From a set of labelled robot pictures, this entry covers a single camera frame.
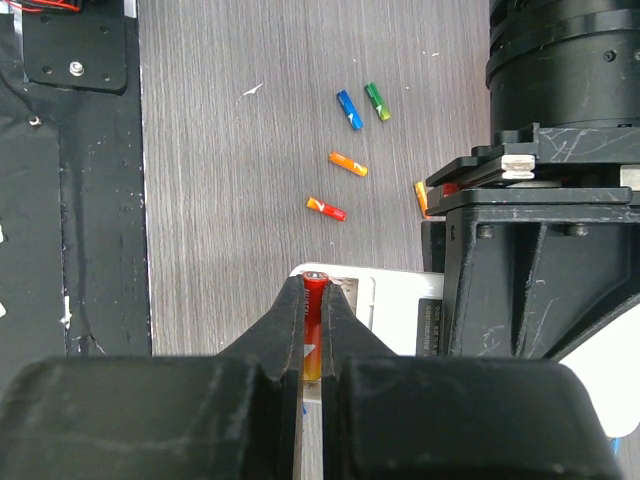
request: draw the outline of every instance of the red wire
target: red wire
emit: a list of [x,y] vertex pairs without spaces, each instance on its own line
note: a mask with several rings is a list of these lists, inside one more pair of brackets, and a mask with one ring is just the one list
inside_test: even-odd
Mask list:
[[[44,10],[41,8],[31,8],[31,7],[25,7],[17,2],[13,2],[11,0],[4,0],[6,3],[8,3],[9,5],[11,5],[14,8],[17,8],[18,10],[22,10],[23,12],[27,12],[27,13],[42,13]],[[64,3],[65,0],[31,0],[33,3],[39,3],[42,5],[50,5],[53,7],[58,7],[58,8],[64,8],[66,10],[71,10],[72,12],[79,12],[80,11],[80,7],[77,6],[73,6],[73,5],[69,5],[67,3]]]
[[22,10],[23,12],[27,12],[27,13],[41,13],[42,12],[41,8],[23,7],[19,3],[12,2],[11,0],[4,0],[4,1],[7,4],[11,5],[13,8],[17,8],[18,10]]
[[68,10],[71,10],[73,12],[79,12],[80,11],[80,7],[75,7],[73,5],[69,5],[67,3],[64,3],[64,0],[31,0],[33,3],[39,3],[42,5],[52,5],[54,7],[60,7],[60,8],[66,8]]

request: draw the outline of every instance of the screw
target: screw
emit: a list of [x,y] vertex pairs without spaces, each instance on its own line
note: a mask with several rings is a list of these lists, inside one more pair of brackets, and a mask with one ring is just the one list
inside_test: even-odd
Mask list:
[[71,62],[69,64],[69,72],[74,77],[80,77],[81,75],[84,75],[84,65],[80,62]]
[[602,58],[605,62],[613,62],[616,59],[616,52],[613,50],[607,50],[602,54]]
[[476,235],[478,238],[493,238],[493,227],[491,225],[478,225]]
[[566,234],[571,237],[586,237],[589,235],[589,229],[584,223],[576,223],[567,227]]

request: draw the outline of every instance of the colorful small object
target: colorful small object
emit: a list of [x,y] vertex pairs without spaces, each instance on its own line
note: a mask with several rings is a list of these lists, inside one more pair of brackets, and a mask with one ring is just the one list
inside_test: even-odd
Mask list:
[[382,98],[382,95],[380,95],[376,84],[371,82],[370,84],[365,85],[364,89],[367,92],[367,95],[369,95],[369,99],[371,100],[373,108],[375,108],[376,112],[378,112],[378,117],[380,118],[380,120],[382,120],[383,122],[385,120],[389,120],[391,118],[391,112],[389,111],[389,107],[387,107],[387,104]]
[[304,369],[302,379],[315,382],[322,375],[322,296],[329,277],[322,272],[305,272],[304,281]]
[[424,218],[429,218],[427,215],[427,189],[424,186],[424,182],[417,182],[413,185],[416,191],[416,197],[418,197],[418,203],[420,204],[420,211]]
[[329,154],[329,161],[331,163],[335,163],[336,165],[340,165],[342,168],[349,170],[356,175],[360,175],[361,177],[364,177],[369,171],[369,169],[364,165],[360,165],[359,163],[354,162],[350,158],[345,157],[338,152],[331,152],[331,154]]
[[324,213],[326,216],[335,218],[339,222],[344,222],[347,219],[346,212],[343,212],[339,208],[332,207],[328,203],[321,202],[318,199],[309,197],[307,201],[307,207],[316,212]]
[[346,90],[342,90],[338,92],[338,102],[340,102],[340,106],[342,106],[342,110],[344,110],[344,114],[349,119],[349,123],[351,123],[351,128],[354,130],[360,130],[363,127],[362,120],[360,119],[360,115],[358,115],[358,111],[356,107],[353,106],[353,102],[351,98],[349,98],[349,94]]

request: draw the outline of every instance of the held red object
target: held red object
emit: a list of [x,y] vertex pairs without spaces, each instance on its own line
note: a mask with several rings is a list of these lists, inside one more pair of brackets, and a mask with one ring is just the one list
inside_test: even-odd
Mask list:
[[305,272],[304,280],[304,372],[305,382],[315,382],[322,375],[322,294],[329,277],[321,272]]

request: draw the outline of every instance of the red and yellow object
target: red and yellow object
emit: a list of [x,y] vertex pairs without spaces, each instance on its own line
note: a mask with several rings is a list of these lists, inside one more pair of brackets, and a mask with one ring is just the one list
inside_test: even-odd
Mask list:
[[427,215],[427,189],[424,186],[424,182],[417,182],[413,185],[416,191],[416,197],[418,197],[418,203],[420,204],[420,211],[424,218],[429,218]]
[[322,376],[322,294],[329,277],[321,272],[305,272],[304,280],[304,371],[305,382]]
[[309,197],[309,200],[307,200],[307,208],[315,210],[316,212],[324,213],[328,217],[335,218],[339,222],[344,222],[347,219],[346,212],[313,197]]
[[349,170],[356,175],[360,175],[361,177],[364,177],[369,171],[369,169],[364,165],[360,165],[359,163],[354,162],[350,158],[345,157],[338,152],[331,152],[331,154],[329,155],[329,161],[331,163],[335,163],[336,165],[340,165],[342,168]]

